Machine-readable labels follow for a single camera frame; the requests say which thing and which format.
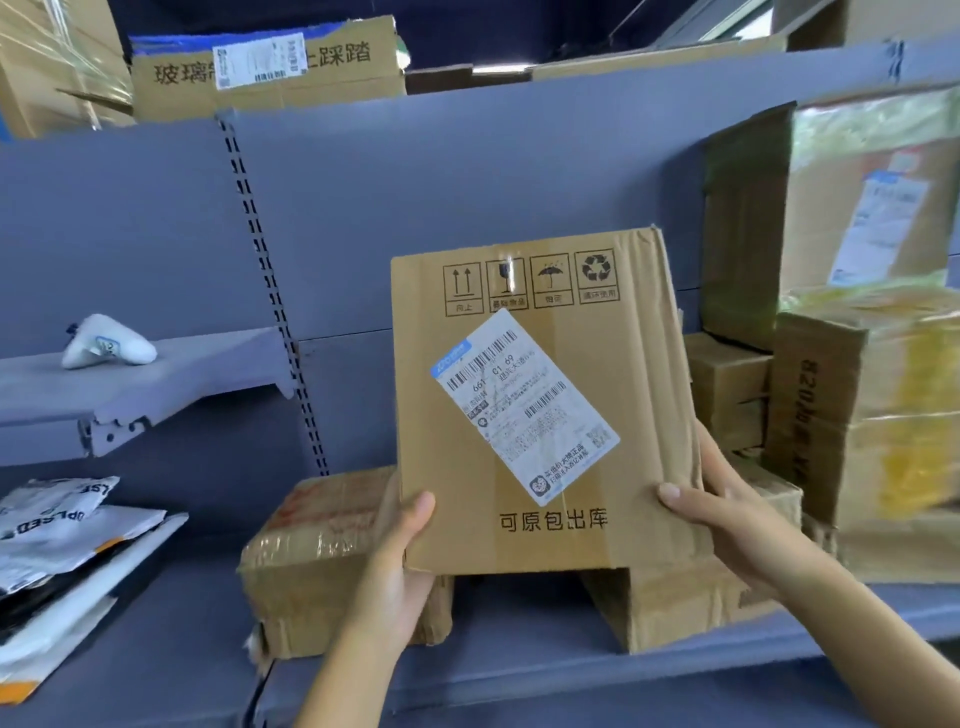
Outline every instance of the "forearm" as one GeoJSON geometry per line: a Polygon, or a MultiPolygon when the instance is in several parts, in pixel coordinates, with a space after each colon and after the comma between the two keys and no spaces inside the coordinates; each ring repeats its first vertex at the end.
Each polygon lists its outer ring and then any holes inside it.
{"type": "Polygon", "coordinates": [[[345,630],[324,657],[294,728],[375,728],[397,657],[345,630]]]}
{"type": "Polygon", "coordinates": [[[798,591],[785,606],[879,725],[960,725],[960,670],[870,589],[830,562],[798,591]]]}

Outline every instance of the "qr code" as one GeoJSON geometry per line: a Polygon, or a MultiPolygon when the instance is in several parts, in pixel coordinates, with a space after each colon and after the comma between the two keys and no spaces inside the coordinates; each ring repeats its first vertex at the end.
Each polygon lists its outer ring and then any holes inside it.
{"type": "Polygon", "coordinates": [[[596,426],[587,433],[587,436],[597,449],[602,448],[610,441],[610,432],[602,425],[596,426]]]}

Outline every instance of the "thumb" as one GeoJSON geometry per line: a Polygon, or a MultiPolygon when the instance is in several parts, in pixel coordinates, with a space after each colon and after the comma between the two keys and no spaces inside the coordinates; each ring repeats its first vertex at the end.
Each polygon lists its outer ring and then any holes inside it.
{"type": "Polygon", "coordinates": [[[663,505],[687,521],[729,529],[736,518],[732,501],[699,488],[663,483],[657,495],[663,505]]]}
{"type": "Polygon", "coordinates": [[[432,493],[423,492],[400,511],[394,527],[387,533],[380,552],[387,558],[403,558],[403,552],[430,521],[437,500],[432,493]]]}

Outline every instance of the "recycling symbol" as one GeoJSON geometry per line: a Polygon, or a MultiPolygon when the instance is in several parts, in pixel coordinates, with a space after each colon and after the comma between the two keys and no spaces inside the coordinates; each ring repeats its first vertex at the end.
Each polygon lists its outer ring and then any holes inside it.
{"type": "Polygon", "coordinates": [[[611,265],[605,255],[599,253],[590,255],[584,260],[584,277],[587,280],[606,280],[610,277],[611,265]]]}

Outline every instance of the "hand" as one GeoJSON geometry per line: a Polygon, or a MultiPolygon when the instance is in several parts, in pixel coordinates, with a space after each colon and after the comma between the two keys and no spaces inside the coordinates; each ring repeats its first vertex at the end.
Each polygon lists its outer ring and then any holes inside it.
{"type": "Polygon", "coordinates": [[[374,528],[382,535],[345,618],[345,631],[362,634],[393,658],[410,642],[433,588],[434,575],[405,569],[403,553],[430,521],[435,505],[432,493],[421,493],[398,509],[399,477],[395,473],[390,479],[374,528]]]}
{"type": "Polygon", "coordinates": [[[708,491],[665,484],[660,501],[678,516],[710,527],[714,552],[749,586],[787,602],[835,562],[750,487],[697,423],[708,491]]]}

